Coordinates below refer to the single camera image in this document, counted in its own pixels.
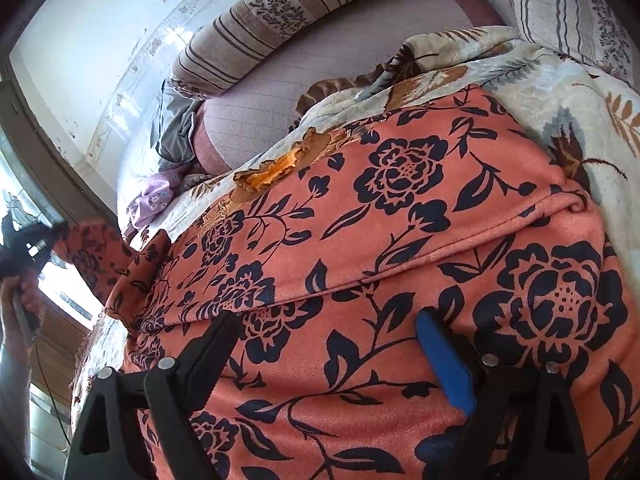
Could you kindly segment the left hand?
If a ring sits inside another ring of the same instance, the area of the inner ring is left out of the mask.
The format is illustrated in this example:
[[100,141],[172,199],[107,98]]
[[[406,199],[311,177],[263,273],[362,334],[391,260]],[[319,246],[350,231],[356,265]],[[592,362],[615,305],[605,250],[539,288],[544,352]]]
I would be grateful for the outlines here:
[[29,366],[42,326],[46,305],[38,287],[38,274],[28,271],[1,283],[2,344],[14,359]]

